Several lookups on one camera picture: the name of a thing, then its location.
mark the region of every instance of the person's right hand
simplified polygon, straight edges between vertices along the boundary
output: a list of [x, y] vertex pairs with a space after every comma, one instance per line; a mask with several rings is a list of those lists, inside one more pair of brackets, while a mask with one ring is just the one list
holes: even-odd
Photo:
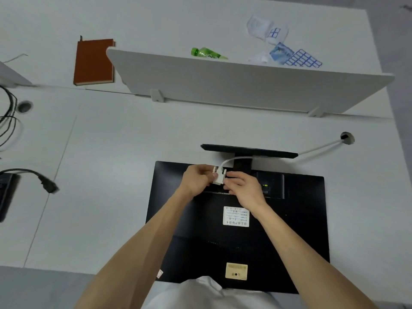
[[262, 187], [255, 177], [241, 171], [229, 171], [223, 183], [223, 188], [229, 190], [229, 194], [236, 195], [239, 203], [252, 214], [267, 206]]

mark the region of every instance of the hand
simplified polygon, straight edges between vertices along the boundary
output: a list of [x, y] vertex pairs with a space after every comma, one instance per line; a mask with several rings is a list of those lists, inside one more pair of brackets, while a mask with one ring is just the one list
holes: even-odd
[[229, 194], [236, 195], [239, 203], [252, 214], [267, 206], [262, 187], [255, 177], [241, 171], [229, 171], [223, 183], [223, 188], [229, 190]]
[[191, 199], [199, 195], [206, 186], [213, 182], [217, 173], [213, 173], [214, 166], [211, 165], [191, 165], [183, 173], [182, 182], [179, 189]]

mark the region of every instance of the yellow label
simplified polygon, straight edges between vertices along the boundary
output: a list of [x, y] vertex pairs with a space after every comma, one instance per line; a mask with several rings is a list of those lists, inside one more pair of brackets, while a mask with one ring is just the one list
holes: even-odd
[[227, 279], [247, 280], [248, 279], [248, 265], [241, 265], [239, 263], [226, 263]]

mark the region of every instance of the gray floor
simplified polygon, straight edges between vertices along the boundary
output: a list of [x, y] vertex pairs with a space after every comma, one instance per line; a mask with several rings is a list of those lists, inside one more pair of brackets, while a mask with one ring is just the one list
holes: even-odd
[[[404, 155], [412, 175], [412, 0], [277, 0], [309, 4], [353, 7], [368, 10], [382, 70], [396, 75], [389, 86]], [[2, 309], [73, 308], [92, 275], [58, 271], [0, 267], [0, 307]], [[295, 295], [278, 295], [286, 309], [305, 308]], [[379, 303], [380, 308], [412, 308]]]

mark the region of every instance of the white shirt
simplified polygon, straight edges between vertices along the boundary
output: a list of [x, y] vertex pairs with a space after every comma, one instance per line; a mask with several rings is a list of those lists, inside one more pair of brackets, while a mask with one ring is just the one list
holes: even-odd
[[222, 289], [211, 277], [187, 280], [155, 296], [144, 309], [281, 309], [270, 294]]

